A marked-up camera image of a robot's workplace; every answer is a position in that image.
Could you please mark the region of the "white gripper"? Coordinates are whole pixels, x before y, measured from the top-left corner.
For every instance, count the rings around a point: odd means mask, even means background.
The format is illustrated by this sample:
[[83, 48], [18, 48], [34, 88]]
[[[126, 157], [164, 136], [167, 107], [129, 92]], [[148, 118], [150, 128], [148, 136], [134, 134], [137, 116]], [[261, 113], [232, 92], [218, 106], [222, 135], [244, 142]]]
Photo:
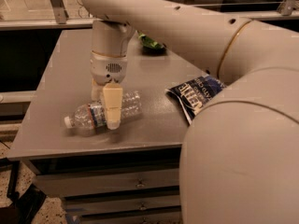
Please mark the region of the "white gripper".
[[123, 88], [119, 83], [126, 76], [126, 68], [126, 56], [111, 57], [91, 52], [91, 74], [93, 77], [91, 98], [93, 101], [97, 101], [102, 93], [105, 119], [110, 130], [118, 129], [121, 124]]

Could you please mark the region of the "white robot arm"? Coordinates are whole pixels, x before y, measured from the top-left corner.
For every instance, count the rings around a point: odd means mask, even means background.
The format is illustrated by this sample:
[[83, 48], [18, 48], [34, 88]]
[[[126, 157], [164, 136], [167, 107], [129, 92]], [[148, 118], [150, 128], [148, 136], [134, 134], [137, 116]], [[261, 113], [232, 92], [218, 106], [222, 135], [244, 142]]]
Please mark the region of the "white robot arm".
[[184, 224], [299, 224], [298, 35], [165, 0], [82, 0], [227, 83], [180, 156]]

